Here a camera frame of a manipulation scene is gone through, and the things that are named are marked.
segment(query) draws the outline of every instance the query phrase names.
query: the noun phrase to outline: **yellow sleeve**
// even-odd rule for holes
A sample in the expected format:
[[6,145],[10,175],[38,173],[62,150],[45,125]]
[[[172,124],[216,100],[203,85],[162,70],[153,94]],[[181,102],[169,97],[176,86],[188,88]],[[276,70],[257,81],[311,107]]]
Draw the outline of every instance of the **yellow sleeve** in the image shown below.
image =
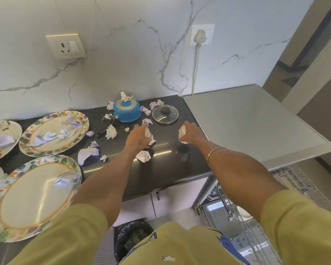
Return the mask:
[[93,264],[108,224],[91,205],[67,208],[52,225],[34,238],[9,265]]
[[331,265],[331,212],[294,190],[270,197],[261,225],[285,265]]

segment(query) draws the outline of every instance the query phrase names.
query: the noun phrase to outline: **pot lid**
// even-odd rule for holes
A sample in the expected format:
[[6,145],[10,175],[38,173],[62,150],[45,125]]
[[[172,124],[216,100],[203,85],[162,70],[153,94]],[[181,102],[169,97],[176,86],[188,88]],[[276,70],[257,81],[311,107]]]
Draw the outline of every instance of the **pot lid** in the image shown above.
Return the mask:
[[161,124],[170,124],[178,119],[179,111],[170,105],[157,106],[152,111],[153,119]]

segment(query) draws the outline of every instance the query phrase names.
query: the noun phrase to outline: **gold bangle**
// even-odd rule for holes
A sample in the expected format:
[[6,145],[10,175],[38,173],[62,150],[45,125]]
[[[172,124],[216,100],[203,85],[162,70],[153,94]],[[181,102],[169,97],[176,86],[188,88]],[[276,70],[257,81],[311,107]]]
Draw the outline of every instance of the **gold bangle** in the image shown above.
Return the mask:
[[210,156],[211,156],[211,154],[214,153],[216,150],[219,150],[219,149],[226,149],[226,148],[225,148],[225,147],[218,147],[218,148],[213,149],[213,150],[209,153],[209,155],[208,155],[208,157],[207,157],[207,164],[208,164],[208,165],[210,165],[210,164],[209,164],[209,160],[210,160]]

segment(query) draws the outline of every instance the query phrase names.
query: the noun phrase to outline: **plate with paper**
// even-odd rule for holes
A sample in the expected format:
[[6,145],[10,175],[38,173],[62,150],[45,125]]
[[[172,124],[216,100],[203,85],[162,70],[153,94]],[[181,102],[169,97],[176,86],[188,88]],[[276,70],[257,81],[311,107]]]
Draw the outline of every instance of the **plate with paper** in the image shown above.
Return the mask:
[[[59,182],[74,171],[76,178]],[[42,232],[71,203],[81,185],[81,169],[70,157],[34,159],[0,184],[0,241],[17,242]]]
[[29,126],[20,138],[19,147],[28,156],[53,156],[80,142],[89,126],[87,116],[81,112],[55,112]]
[[22,135],[22,127],[9,120],[0,121],[0,158],[16,146]]

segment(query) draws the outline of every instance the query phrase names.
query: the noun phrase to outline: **forearm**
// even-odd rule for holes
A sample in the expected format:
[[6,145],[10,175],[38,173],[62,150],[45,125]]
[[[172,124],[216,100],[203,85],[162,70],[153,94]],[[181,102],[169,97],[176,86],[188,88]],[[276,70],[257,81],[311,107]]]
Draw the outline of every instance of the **forearm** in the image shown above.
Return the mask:
[[[194,144],[207,159],[218,145],[198,139]],[[249,212],[257,221],[263,205],[274,193],[286,189],[254,158],[229,149],[218,149],[211,154],[209,165],[228,197]]]
[[111,226],[118,218],[122,196],[135,154],[123,150],[81,185],[73,204],[90,204],[100,209]]

